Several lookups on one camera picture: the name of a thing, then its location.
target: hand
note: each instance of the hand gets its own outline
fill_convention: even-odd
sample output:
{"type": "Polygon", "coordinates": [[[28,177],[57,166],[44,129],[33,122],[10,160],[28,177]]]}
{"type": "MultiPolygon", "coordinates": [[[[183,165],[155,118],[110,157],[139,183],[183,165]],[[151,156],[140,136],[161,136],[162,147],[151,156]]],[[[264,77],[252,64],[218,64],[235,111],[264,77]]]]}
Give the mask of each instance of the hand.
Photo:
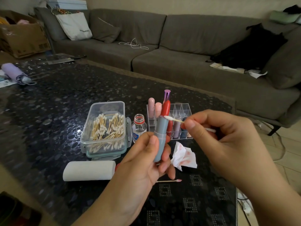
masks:
{"type": "Polygon", "coordinates": [[[252,195],[250,192],[258,191],[257,188],[268,182],[273,184],[282,179],[249,119],[205,110],[187,118],[182,128],[197,141],[220,175],[246,195],[252,195]],[[219,128],[222,138],[217,140],[217,136],[207,132],[204,126],[219,128]]]}
{"type": "Polygon", "coordinates": [[[175,179],[175,168],[170,164],[171,148],[165,144],[160,165],[153,160],[159,150],[159,140],[151,132],[141,135],[126,154],[113,178],[100,196],[101,202],[116,215],[110,225],[130,225],[140,213],[149,192],[165,173],[175,179]]]}

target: coffee table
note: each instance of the coffee table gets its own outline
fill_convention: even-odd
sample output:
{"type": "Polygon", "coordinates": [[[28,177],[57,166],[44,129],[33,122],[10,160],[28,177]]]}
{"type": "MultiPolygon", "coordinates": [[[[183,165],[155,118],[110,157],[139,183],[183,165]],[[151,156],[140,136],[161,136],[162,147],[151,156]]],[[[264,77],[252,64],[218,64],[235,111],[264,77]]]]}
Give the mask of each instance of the coffee table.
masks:
{"type": "MultiPolygon", "coordinates": [[[[89,160],[79,140],[93,103],[123,101],[133,120],[137,113],[146,116],[148,98],[162,101],[170,89],[171,102],[189,103],[192,113],[235,113],[232,98],[88,60],[39,64],[63,57],[69,56],[17,63],[37,84],[0,89],[0,162],[61,225],[73,223],[108,183],[62,179],[68,162],[89,160]]],[[[176,169],[180,183],[154,185],[133,225],[236,225],[236,188],[218,175],[194,140],[180,142],[195,152],[198,168],[176,169]]],[[[175,141],[170,145],[173,150],[175,141]]]]}

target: paper towel roll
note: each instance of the paper towel roll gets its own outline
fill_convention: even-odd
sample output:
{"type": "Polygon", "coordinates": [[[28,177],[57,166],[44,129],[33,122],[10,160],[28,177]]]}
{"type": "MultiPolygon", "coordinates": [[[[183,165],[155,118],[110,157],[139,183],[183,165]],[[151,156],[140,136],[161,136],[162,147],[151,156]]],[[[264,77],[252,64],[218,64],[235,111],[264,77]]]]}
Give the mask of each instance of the paper towel roll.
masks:
{"type": "Polygon", "coordinates": [[[115,166],[115,161],[69,162],[63,172],[63,180],[65,182],[111,180],[115,166]]]}

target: used tissue with lipstick stain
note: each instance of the used tissue with lipstick stain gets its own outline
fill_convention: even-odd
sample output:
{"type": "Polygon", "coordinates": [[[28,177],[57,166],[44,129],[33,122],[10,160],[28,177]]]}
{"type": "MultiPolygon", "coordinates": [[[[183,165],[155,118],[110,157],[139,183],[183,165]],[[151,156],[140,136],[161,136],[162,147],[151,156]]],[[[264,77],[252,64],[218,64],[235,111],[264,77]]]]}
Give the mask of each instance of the used tissue with lipstick stain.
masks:
{"type": "Polygon", "coordinates": [[[182,171],[182,166],[197,168],[195,154],[190,148],[184,147],[181,143],[175,143],[175,150],[173,151],[171,164],[182,171]]]}

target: tote bag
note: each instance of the tote bag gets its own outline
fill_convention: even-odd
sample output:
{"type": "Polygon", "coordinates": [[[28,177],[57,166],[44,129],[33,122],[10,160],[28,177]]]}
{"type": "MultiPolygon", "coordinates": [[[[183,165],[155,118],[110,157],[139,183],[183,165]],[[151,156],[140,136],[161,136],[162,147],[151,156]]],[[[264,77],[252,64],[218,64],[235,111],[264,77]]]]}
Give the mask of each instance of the tote bag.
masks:
{"type": "Polygon", "coordinates": [[[90,39],[89,29],[84,13],[56,15],[58,22],[70,40],[90,39]]]}

